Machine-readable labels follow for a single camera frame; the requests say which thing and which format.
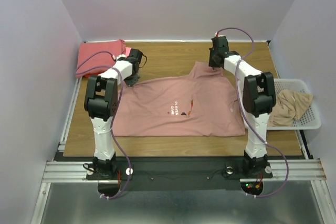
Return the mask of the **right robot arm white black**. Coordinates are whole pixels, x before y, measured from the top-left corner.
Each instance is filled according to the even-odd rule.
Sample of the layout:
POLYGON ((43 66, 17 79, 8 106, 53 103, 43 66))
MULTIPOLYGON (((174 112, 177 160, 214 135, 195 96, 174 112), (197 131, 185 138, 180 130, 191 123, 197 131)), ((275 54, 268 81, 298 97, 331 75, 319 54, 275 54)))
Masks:
POLYGON ((266 133, 276 104, 274 77, 271 72, 252 67, 237 52, 230 51, 225 36, 214 36, 209 50, 209 66, 223 68, 235 76, 239 107, 248 127, 240 172, 253 177, 268 166, 266 133))

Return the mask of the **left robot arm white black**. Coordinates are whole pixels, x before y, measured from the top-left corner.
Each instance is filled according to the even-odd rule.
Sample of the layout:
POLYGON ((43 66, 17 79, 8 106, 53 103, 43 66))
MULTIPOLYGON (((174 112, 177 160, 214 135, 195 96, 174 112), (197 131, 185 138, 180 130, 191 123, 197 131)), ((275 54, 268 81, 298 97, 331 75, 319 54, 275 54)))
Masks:
POLYGON ((92 162, 83 165, 87 180, 110 180, 120 176, 112 135, 112 124, 122 94, 118 87, 124 84, 133 86, 139 80, 142 58, 146 58, 143 52, 131 49, 128 56, 113 57, 115 63, 106 71, 88 78, 84 109, 93 126, 95 151, 92 162))

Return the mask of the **dusty pink printed t-shirt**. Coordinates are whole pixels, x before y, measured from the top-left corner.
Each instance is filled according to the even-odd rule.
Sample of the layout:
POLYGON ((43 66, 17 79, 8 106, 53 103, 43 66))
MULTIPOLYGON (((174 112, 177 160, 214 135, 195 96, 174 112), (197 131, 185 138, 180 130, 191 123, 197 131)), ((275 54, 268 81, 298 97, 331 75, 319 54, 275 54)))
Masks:
POLYGON ((245 135, 236 89, 204 62, 179 77, 124 88, 113 123, 115 136, 245 135))

